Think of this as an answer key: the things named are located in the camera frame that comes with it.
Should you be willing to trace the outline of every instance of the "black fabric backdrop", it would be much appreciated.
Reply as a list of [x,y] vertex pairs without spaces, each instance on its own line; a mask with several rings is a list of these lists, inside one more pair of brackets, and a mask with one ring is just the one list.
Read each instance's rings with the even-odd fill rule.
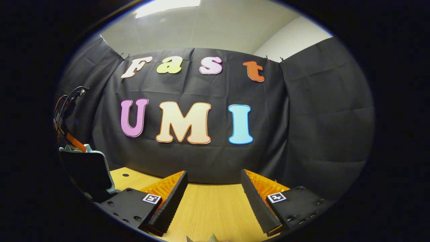
[[[85,54],[71,61],[60,90],[67,93],[79,85],[92,89],[79,100],[68,125],[78,140],[106,155],[111,169],[125,166],[158,177],[187,170],[192,183],[216,184],[239,183],[240,170],[249,169],[335,199],[359,175],[369,153],[374,129],[370,91],[358,65],[334,38],[283,63],[199,48],[162,50],[123,60],[100,36],[81,52]],[[88,56],[98,58],[87,61]],[[133,59],[148,56],[153,60],[133,77],[120,78]],[[169,56],[183,58],[182,70],[157,73],[157,66]],[[199,72],[200,61],[207,56],[222,59],[221,73]],[[248,77],[243,66],[247,61],[263,66],[264,82]],[[120,104],[140,98],[149,99],[149,104],[144,130],[133,138],[121,130]],[[190,144],[186,139],[178,142],[176,137],[171,143],[156,141],[162,117],[159,104],[165,101],[177,102],[183,115],[196,102],[210,103],[207,127],[211,142]],[[233,133],[228,111],[232,104],[251,107],[249,131],[254,141],[250,144],[228,142]],[[131,127],[136,111],[133,104]]]

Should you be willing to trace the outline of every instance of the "white ceiling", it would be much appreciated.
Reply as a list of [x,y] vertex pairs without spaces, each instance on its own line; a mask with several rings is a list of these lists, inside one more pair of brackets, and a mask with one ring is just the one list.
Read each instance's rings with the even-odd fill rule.
[[272,35],[299,17],[268,0],[201,0],[135,19],[132,12],[101,35],[123,56],[175,48],[213,48],[254,54]]

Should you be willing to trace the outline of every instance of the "table surface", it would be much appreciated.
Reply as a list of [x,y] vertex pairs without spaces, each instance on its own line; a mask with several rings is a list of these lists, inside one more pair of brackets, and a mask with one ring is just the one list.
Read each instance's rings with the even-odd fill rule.
[[[128,168],[111,171],[115,188],[140,190],[161,178]],[[241,184],[204,185],[189,183],[170,224],[158,237],[168,242],[207,242],[214,234],[219,241],[261,242],[268,238],[252,212]]]

